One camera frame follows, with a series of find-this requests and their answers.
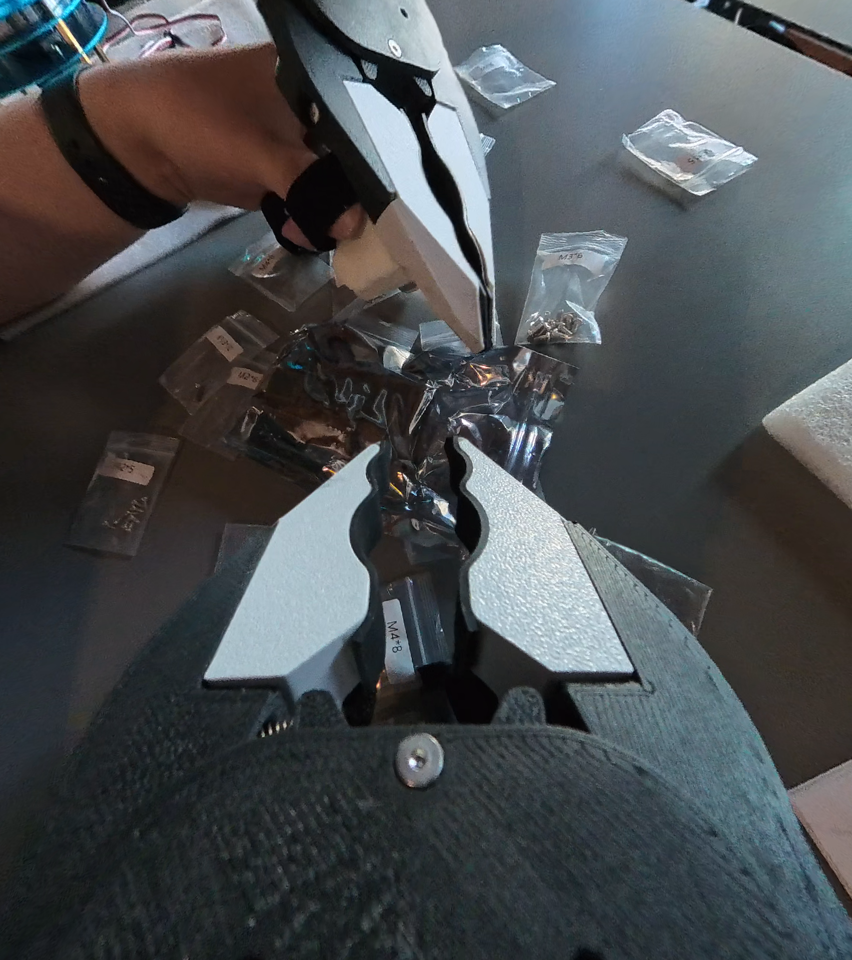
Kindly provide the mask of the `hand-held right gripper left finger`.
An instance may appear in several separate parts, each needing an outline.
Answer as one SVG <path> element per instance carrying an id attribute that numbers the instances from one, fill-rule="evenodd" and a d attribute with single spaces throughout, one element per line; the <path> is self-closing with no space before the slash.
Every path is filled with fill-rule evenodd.
<path id="1" fill-rule="evenodd" d="M 386 444 L 372 444 L 281 517 L 203 676 L 212 689 L 373 697 L 384 616 L 371 554 L 383 533 Z"/>

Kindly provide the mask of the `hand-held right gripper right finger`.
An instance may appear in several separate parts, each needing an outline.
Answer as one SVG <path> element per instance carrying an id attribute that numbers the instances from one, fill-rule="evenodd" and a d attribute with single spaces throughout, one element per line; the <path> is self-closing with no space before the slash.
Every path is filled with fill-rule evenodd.
<path id="1" fill-rule="evenodd" d="M 464 437 L 447 442 L 465 666 L 494 694 L 631 682 L 634 663 L 569 522 Z"/>

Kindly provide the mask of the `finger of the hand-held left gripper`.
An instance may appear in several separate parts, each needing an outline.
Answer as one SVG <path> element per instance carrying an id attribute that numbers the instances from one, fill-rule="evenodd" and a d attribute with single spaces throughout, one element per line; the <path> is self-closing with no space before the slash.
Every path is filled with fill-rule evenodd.
<path id="1" fill-rule="evenodd" d="M 441 296 L 426 264 L 432 248 L 429 227 L 438 207 L 425 182 L 414 120 L 369 82 L 347 81 L 345 88 L 371 137 L 374 158 L 384 167 L 387 196 L 379 214 L 373 213 L 371 199 L 360 201 L 368 221 L 359 238 L 339 244 L 339 285 L 370 302 L 412 283 L 435 316 L 456 332 L 436 311 Z"/>
<path id="2" fill-rule="evenodd" d="M 453 66 L 429 81 L 431 96 L 414 130 L 425 182 L 438 212 L 426 255 L 436 311 L 472 350 L 494 341 L 495 268 L 490 187 L 478 126 Z"/>

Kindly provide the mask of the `labelled screw packet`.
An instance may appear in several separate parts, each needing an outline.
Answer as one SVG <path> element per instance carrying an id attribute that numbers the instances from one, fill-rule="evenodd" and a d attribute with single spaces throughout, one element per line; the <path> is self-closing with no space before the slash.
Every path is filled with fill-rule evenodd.
<path id="1" fill-rule="evenodd" d="M 455 659 L 455 602 L 424 569 L 381 588 L 384 668 L 373 722 L 455 722 L 447 691 Z"/>

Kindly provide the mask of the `dark parts bag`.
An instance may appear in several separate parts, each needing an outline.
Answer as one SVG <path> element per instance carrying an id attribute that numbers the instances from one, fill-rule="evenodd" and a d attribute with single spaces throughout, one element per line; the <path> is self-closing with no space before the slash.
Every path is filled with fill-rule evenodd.
<path id="1" fill-rule="evenodd" d="M 363 450 L 391 458 L 384 533 L 413 568 L 462 560 L 446 443 L 468 439 L 534 493 L 578 368 L 525 345 L 417 352 L 344 322 L 292 334 L 242 402 L 229 448 L 314 489 Z"/>

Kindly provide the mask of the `blue toy robot arm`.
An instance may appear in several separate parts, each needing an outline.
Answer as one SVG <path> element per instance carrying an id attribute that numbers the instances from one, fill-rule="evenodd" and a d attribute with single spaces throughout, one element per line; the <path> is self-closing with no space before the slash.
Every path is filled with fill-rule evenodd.
<path id="1" fill-rule="evenodd" d="M 95 63 L 107 26 L 96 2 L 0 1 L 0 100 Z"/>

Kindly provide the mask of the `dark grey desk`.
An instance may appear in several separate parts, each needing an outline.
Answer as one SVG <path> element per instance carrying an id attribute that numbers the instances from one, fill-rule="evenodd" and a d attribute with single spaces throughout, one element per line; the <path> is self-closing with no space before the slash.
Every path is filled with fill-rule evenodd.
<path id="1" fill-rule="evenodd" d="M 699 636 L 789 787 L 852 758 L 852 513 L 763 418 L 852 357 L 852 78 L 687 2 L 431 2 L 455 64 L 500 43 L 551 90 L 496 140 L 510 342 L 542 233 L 627 248 L 541 474 L 552 507 L 714 590 Z M 755 162 L 696 197 L 624 138 L 675 111 Z M 184 445 L 134 558 L 65 545 L 108 434 L 173 435 L 159 375 L 223 316 L 288 318 L 228 272 L 229 222 L 0 339 L 0 912 L 56 768 L 126 666 L 211 573 L 227 522 L 300 490 Z"/>

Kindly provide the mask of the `person's left hand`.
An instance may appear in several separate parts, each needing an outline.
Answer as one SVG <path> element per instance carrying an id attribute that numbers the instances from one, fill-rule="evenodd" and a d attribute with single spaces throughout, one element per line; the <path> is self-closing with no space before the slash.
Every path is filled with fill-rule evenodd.
<path id="1" fill-rule="evenodd" d="M 177 207 L 256 210 L 282 198 L 316 154 L 279 90 L 275 45 L 170 50 L 90 69 L 79 99 L 98 139 Z"/>

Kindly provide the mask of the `scattered small clear zip bags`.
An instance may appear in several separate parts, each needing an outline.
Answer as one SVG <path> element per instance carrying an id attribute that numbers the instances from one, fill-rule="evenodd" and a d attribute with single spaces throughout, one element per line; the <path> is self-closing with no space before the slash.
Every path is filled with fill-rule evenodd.
<path id="1" fill-rule="evenodd" d="M 456 74 L 480 98 L 507 110 L 552 86 L 522 64 L 500 44 L 477 49 Z M 728 183 L 755 162 L 755 156 L 720 138 L 703 126 L 665 110 L 624 138 L 633 156 L 674 186 L 701 197 Z M 357 193 L 332 155 L 312 164 L 290 187 L 288 198 L 268 193 L 264 216 L 280 244 L 288 244 L 285 222 L 293 220 L 309 243 L 323 250 L 333 242 L 332 223 L 358 202 Z M 529 287 L 530 300 L 517 334 L 518 345 L 599 342 L 593 301 L 611 276 L 625 246 L 623 237 L 604 232 L 543 234 L 537 264 Z M 422 350 L 439 365 L 441 382 L 434 400 L 436 416 L 448 424 L 441 431 L 468 437 L 477 446 L 497 455 L 522 481 L 536 486 L 542 452 L 552 436 L 547 427 L 534 426 L 533 414 L 482 412 L 480 403 L 468 401 L 473 390 L 463 386 L 468 372 L 477 373 L 480 357 L 470 364 L 454 364 L 445 373 L 444 363 L 454 361 L 450 346 L 422 344 Z M 712 591 L 646 555 L 609 540 L 600 541 L 640 581 L 656 594 L 697 634 Z"/>

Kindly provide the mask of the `black wristwatch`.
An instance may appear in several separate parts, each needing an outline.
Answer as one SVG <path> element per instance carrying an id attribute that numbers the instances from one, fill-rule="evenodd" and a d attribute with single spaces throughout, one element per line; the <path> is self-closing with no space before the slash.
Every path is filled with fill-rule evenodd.
<path id="1" fill-rule="evenodd" d="M 141 231 L 155 230 L 187 211 L 143 186 L 106 148 L 80 101 L 79 75 L 43 86 L 39 107 L 62 159 L 103 205 Z"/>

